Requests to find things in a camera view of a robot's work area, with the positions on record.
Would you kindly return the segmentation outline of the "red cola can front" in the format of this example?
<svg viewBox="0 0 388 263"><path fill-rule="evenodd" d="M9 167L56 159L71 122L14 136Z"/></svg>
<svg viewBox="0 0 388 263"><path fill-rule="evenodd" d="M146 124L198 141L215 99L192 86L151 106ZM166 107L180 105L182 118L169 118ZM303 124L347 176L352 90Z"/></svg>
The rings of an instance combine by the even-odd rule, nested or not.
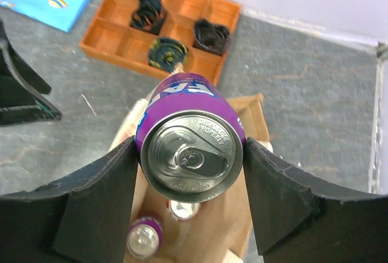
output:
<svg viewBox="0 0 388 263"><path fill-rule="evenodd" d="M173 219L177 221L187 221L194 218L201 207L201 204L198 202L188 203L188 202L178 202L173 200L167 201L167 210Z"/></svg>

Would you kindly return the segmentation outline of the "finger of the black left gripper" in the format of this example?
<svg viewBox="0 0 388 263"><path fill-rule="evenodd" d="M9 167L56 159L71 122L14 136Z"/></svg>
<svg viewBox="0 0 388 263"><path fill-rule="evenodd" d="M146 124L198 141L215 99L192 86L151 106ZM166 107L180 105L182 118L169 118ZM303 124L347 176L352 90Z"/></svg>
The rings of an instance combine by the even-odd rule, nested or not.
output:
<svg viewBox="0 0 388 263"><path fill-rule="evenodd" d="M44 97L51 90L13 48L2 22L1 126L61 120L61 111Z"/></svg>

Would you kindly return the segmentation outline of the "tan canvas tote bag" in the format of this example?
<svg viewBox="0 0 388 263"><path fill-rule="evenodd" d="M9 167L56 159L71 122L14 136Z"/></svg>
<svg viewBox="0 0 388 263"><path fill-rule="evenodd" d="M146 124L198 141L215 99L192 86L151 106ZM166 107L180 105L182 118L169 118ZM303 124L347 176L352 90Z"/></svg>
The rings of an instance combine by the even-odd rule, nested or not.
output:
<svg viewBox="0 0 388 263"><path fill-rule="evenodd" d="M261 108L263 95L227 100L241 118L247 136L273 151ZM147 104L148 100L141 98L129 110L110 150L135 134ZM159 217L163 227L160 249L143 261L126 251L124 262L227 262L224 258L228 252L242 262L252 229L243 169L235 183L222 195L203 203L194 218L177 221L167 210L167 200L149 186L138 165L130 223L152 214Z"/></svg>

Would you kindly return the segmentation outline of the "black rolled belt right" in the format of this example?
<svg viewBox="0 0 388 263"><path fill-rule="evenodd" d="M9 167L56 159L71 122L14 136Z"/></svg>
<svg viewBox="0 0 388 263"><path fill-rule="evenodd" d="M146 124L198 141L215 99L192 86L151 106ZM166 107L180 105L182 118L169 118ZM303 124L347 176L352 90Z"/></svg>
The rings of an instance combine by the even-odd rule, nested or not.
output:
<svg viewBox="0 0 388 263"><path fill-rule="evenodd" d="M205 18L198 19L194 26L193 47L205 52L222 56L231 42L231 32L228 27L214 24Z"/></svg>

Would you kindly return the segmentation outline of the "purple soda can front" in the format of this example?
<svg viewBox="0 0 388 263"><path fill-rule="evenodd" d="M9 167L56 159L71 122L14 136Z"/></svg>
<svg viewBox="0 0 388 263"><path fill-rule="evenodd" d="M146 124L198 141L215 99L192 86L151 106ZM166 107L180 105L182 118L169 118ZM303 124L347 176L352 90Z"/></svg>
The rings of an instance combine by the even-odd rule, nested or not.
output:
<svg viewBox="0 0 388 263"><path fill-rule="evenodd" d="M246 136L236 111L211 82L176 73L152 94L135 142L144 176L158 193L205 202L236 181Z"/></svg>

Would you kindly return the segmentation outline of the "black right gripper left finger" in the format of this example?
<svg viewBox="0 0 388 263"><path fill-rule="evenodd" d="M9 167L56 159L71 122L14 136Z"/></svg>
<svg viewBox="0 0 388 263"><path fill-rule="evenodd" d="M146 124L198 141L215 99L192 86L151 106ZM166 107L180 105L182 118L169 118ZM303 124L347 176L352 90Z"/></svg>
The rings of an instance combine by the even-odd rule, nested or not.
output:
<svg viewBox="0 0 388 263"><path fill-rule="evenodd" d="M2 262L122 262L136 181L128 138L33 191L1 196Z"/></svg>

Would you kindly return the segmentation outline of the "black rolled belt middle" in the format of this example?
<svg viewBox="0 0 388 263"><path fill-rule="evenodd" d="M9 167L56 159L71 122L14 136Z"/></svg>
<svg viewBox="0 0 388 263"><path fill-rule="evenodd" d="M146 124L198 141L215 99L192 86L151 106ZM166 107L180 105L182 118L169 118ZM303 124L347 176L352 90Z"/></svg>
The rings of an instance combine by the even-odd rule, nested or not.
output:
<svg viewBox="0 0 388 263"><path fill-rule="evenodd" d="M167 16L162 0L139 0L138 9L132 13L130 26L140 31L159 35Z"/></svg>

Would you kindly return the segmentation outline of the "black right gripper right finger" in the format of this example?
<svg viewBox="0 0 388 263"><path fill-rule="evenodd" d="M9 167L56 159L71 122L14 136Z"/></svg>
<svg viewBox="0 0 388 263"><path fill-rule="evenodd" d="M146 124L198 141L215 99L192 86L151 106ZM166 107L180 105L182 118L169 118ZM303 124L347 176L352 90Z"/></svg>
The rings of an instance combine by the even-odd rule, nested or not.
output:
<svg viewBox="0 0 388 263"><path fill-rule="evenodd" d="M282 160L254 139L244 175L265 262L386 262L387 197L342 187Z"/></svg>

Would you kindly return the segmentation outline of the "aluminium frame rail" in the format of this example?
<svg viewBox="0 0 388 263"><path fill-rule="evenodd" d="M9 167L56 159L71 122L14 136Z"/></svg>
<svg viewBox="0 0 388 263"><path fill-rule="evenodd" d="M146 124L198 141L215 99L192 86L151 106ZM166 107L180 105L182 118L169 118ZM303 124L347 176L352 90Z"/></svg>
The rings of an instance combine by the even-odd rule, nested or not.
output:
<svg viewBox="0 0 388 263"><path fill-rule="evenodd" d="M387 194L387 44L378 42L368 192Z"/></svg>

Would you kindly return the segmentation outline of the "blue yellow rolled tie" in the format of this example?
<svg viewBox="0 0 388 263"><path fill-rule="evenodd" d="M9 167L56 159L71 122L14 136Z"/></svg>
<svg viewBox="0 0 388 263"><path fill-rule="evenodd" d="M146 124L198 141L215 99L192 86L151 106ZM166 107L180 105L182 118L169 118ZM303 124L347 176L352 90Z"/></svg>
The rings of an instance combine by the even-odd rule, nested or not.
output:
<svg viewBox="0 0 388 263"><path fill-rule="evenodd" d="M169 37L160 37L151 43L147 57L150 66L172 72L176 64L186 62L187 56L188 49L184 44Z"/></svg>

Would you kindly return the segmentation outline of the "black rolled belt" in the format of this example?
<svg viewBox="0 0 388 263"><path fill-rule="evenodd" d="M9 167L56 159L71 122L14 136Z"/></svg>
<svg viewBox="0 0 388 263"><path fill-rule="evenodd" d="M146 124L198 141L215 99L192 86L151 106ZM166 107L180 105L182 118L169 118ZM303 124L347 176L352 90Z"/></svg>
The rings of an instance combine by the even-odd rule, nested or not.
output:
<svg viewBox="0 0 388 263"><path fill-rule="evenodd" d="M139 0L138 9L132 13L130 26L140 31L159 35L167 16L162 0Z"/></svg>
<svg viewBox="0 0 388 263"><path fill-rule="evenodd" d="M231 32L228 27L214 24L205 18L198 19L194 26L193 47L205 52L222 56L231 42Z"/></svg>

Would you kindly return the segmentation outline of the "purple soda can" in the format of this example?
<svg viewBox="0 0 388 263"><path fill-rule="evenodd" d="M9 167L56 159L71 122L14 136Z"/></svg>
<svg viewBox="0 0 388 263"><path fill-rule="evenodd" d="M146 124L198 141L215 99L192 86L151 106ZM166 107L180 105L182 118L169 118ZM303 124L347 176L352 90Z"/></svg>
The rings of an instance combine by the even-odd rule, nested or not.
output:
<svg viewBox="0 0 388 263"><path fill-rule="evenodd" d="M176 73L152 94L135 142L144 176L158 193L205 202L236 181L246 136L236 111L211 82Z"/></svg>
<svg viewBox="0 0 388 263"><path fill-rule="evenodd" d="M152 257L161 246L162 233L162 220L158 215L140 216L129 227L127 249L136 258Z"/></svg>

